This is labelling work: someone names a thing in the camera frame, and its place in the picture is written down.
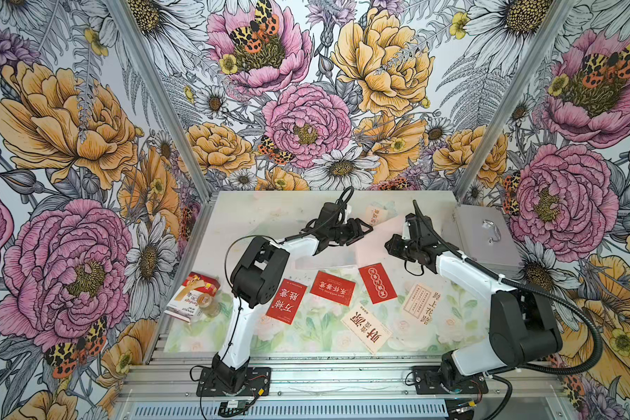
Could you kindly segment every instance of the yellow peony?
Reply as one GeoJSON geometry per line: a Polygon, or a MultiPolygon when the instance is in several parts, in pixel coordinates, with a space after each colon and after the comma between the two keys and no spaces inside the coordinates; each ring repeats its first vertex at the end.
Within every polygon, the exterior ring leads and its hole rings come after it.
{"type": "Polygon", "coordinates": [[[257,191],[309,191],[308,183],[297,173],[285,172],[276,167],[273,171],[265,172],[266,180],[258,179],[257,191]]]}
{"type": "Polygon", "coordinates": [[[156,321],[141,319],[128,324],[119,334],[117,343],[103,354],[101,364],[106,371],[96,382],[105,388],[118,385],[128,374],[131,365],[142,364],[152,336],[156,332],[156,321]]]}
{"type": "Polygon", "coordinates": [[[387,10],[371,9],[367,21],[364,29],[353,20],[341,29],[331,55],[332,61],[345,73],[338,79],[359,83],[362,89],[359,108],[362,111],[402,116],[412,104],[425,98],[434,57],[429,57],[425,48],[422,54],[405,63],[379,71],[402,49],[416,44],[415,31],[400,26],[399,19],[387,10]]]}
{"type": "Polygon", "coordinates": [[[135,127],[109,86],[95,81],[93,109],[86,140],[79,138],[81,125],[77,86],[70,69],[54,74],[40,64],[24,62],[2,68],[2,77],[21,101],[0,100],[0,134],[19,169],[58,169],[51,182],[68,176],[73,165],[93,172],[102,189],[138,162],[135,127]]]}
{"type": "Polygon", "coordinates": [[[180,199],[175,177],[166,167],[165,159],[156,147],[151,146],[149,155],[140,161],[140,168],[134,167],[126,172],[117,201],[121,217],[132,222],[146,216],[147,220],[143,222],[151,223],[157,214],[161,214],[166,219],[166,227],[177,239],[180,235],[180,199]]]}
{"type": "MultiPolygon", "coordinates": [[[[580,280],[586,283],[592,298],[576,298],[574,303],[601,329],[604,341],[602,358],[588,374],[602,384],[621,376],[618,393],[630,398],[630,266],[616,255],[595,254],[586,264],[586,278],[580,280]],[[629,281],[625,287],[623,281],[629,281]]],[[[562,326],[560,355],[567,365],[581,364],[593,350],[593,338],[583,324],[578,331],[562,326]]]]}
{"type": "Polygon", "coordinates": [[[77,397],[70,397],[65,391],[56,398],[49,391],[39,391],[2,420],[75,420],[76,407],[77,397]]]}
{"type": "MultiPolygon", "coordinates": [[[[479,126],[474,130],[456,131],[452,136],[446,137],[447,147],[440,148],[434,153],[434,170],[451,174],[459,168],[466,168],[483,140],[485,129],[486,126],[479,126]]],[[[506,171],[506,147],[508,146],[509,137],[502,133],[485,158],[483,167],[478,172],[478,179],[487,188],[494,187],[502,180],[502,174],[506,171]]]]}
{"type": "MultiPolygon", "coordinates": [[[[254,164],[256,152],[252,152],[252,143],[225,126],[205,122],[200,126],[189,127],[185,137],[203,173],[208,173],[208,169],[217,169],[230,175],[233,171],[248,169],[254,164]]],[[[182,155],[177,163],[182,172],[187,172],[182,155]]]]}
{"type": "Polygon", "coordinates": [[[361,120],[354,133],[362,142],[373,142],[367,156],[380,157],[373,183],[395,178],[408,168],[409,161],[418,160],[420,142],[427,142],[425,127],[425,120],[411,122],[410,118],[404,118],[396,122],[385,113],[361,120]]]}

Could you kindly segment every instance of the white card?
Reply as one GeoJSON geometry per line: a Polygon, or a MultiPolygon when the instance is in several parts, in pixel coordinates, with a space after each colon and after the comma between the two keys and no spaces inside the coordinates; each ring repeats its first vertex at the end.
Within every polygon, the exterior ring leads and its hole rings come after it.
{"type": "Polygon", "coordinates": [[[441,299],[441,294],[422,283],[415,283],[404,301],[403,309],[427,325],[441,299]]]}
{"type": "Polygon", "coordinates": [[[392,336],[392,332],[361,303],[354,306],[343,317],[343,323],[372,354],[378,353],[387,339],[392,336]]]}

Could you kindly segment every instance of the red and white box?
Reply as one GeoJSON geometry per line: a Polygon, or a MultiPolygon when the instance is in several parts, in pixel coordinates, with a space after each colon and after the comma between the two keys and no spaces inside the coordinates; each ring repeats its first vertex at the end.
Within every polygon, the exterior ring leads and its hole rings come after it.
{"type": "Polygon", "coordinates": [[[350,306],[355,290],[354,281],[345,280],[325,272],[318,272],[310,288],[310,293],[350,306]]]}
{"type": "Polygon", "coordinates": [[[378,263],[361,267],[359,274],[362,280],[364,280],[364,286],[366,286],[366,290],[369,292],[372,303],[385,302],[386,300],[397,297],[394,286],[387,276],[387,273],[385,273],[382,264],[378,263]]]}
{"type": "Polygon", "coordinates": [[[219,290],[219,282],[203,274],[191,272],[179,287],[175,296],[170,299],[164,313],[177,319],[191,323],[202,314],[199,306],[204,294],[215,296],[219,290]]]}
{"type": "Polygon", "coordinates": [[[266,316],[292,325],[296,311],[303,300],[303,295],[306,294],[306,289],[301,283],[283,279],[273,297],[271,306],[266,311],[266,316]]]}

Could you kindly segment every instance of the printed card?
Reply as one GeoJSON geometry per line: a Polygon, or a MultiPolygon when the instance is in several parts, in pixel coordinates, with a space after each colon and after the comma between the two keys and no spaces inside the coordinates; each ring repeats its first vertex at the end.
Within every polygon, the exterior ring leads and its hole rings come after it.
{"type": "Polygon", "coordinates": [[[387,210],[376,206],[367,206],[364,221],[371,226],[383,223],[387,219],[387,210]]]}
{"type": "Polygon", "coordinates": [[[406,297],[403,309],[427,325],[441,299],[441,294],[434,292],[422,283],[415,283],[406,297]]]}
{"type": "Polygon", "coordinates": [[[348,315],[343,317],[343,323],[372,354],[378,353],[387,339],[392,336],[392,332],[361,303],[358,303],[348,312],[348,315]]]}
{"type": "Polygon", "coordinates": [[[303,295],[306,294],[306,289],[301,283],[283,279],[273,297],[271,306],[266,311],[266,315],[292,325],[296,310],[301,305],[303,295]]]}
{"type": "Polygon", "coordinates": [[[394,299],[397,294],[382,264],[373,264],[359,269],[364,286],[369,292],[372,303],[394,299]]]}
{"type": "Polygon", "coordinates": [[[354,290],[354,281],[345,280],[325,272],[318,272],[313,286],[310,288],[310,293],[349,307],[354,290]]]}

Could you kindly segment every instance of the black mounting plate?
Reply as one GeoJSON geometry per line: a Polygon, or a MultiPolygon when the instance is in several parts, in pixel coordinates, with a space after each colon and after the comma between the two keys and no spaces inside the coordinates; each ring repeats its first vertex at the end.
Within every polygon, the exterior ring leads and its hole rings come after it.
{"type": "MultiPolygon", "coordinates": [[[[230,395],[224,390],[225,387],[219,384],[218,380],[208,378],[211,374],[212,369],[203,369],[201,371],[201,377],[198,380],[198,387],[196,388],[196,397],[229,397],[230,395]]],[[[266,397],[269,394],[269,387],[271,385],[270,367],[248,367],[245,378],[256,379],[250,379],[234,397],[250,397],[251,400],[261,388],[264,389],[261,395],[262,397],[266,397]]]]}
{"type": "MultiPolygon", "coordinates": [[[[441,386],[440,368],[438,365],[412,367],[415,392],[418,395],[452,394],[441,386]]],[[[458,394],[478,394],[479,390],[481,394],[488,393],[488,385],[483,375],[474,376],[470,380],[460,382],[454,388],[462,390],[458,394]]]]}

